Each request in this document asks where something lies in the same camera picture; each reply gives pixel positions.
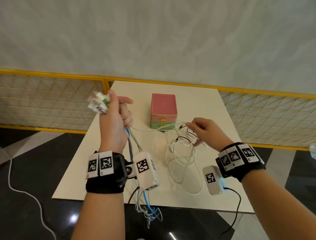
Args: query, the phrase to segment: white table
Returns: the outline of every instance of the white table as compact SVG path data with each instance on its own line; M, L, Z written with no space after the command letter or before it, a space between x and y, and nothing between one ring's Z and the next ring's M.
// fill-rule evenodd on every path
M119 81L114 82L112 89L119 96L127 96L134 100L134 104L130 105L129 109L133 113L133 127L136 129L150 130L152 93L175 94L178 108L177 120L187 122L192 121L194 117L210 118L213 119L233 141L240 141L233 122L216 89ZM143 132L136 130L133 130L133 133L142 146L142 149L150 152L152 155L158 172L160 186L149 191L151 205L236 211L239 198L234 192L212 196L209 194L204 182L204 187L200 194L189 195L174 185L165 163L167 134L159 131ZM170 134L169 136L170 139L175 139L177 135ZM86 195L85 175L88 156L95 150L98 150L99 146L100 133L99 118L97 115L60 181L53 198L84 200ZM133 153L137 153L138 149L133 140L132 146ZM127 160L130 159L128 144L123 154ZM216 166L215 158L217 154L218 153L210 147L200 145L196 148L196 164L201 172L205 166ZM169 161L173 159L171 153L167 155L167 159ZM199 173L194 164L187 168L185 180L181 187L191 193L198 192L202 185ZM174 166L171 169L172 171L177 171L179 170L179 166ZM242 197L239 211L253 213L253 208L238 180L229 177L225 179L225 182L228 187L236 190ZM135 183L133 180L128 180L124 190L125 203L128 201L134 189Z

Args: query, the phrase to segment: green drawer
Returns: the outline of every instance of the green drawer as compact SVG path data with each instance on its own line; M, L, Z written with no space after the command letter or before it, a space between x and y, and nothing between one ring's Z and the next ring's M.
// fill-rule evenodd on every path
M169 125L169 124L172 124L172 125L170 125L168 127L165 127L165 128L161 128L160 130L171 130L171 129L176 127L176 123L154 123L154 122L150 122L150 128L157 129L157 128L160 128L162 126L166 126L166 125Z

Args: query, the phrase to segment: concrete wall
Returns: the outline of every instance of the concrete wall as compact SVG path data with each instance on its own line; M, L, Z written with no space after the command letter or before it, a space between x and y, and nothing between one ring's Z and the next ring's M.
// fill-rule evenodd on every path
M316 93L314 0L1 0L0 68Z

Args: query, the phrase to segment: pink drawer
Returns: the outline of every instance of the pink drawer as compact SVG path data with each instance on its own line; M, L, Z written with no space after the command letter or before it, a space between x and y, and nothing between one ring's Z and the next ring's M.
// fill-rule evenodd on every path
M175 123L177 116L175 117L162 117L162 116L150 116L150 121L154 123Z

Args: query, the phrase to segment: forearm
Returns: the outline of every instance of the forearm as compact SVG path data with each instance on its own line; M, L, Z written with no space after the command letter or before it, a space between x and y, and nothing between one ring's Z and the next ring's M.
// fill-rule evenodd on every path
M72 240L125 239L123 193L87 193Z
M316 216L265 170L252 170L241 181L269 239L316 239Z

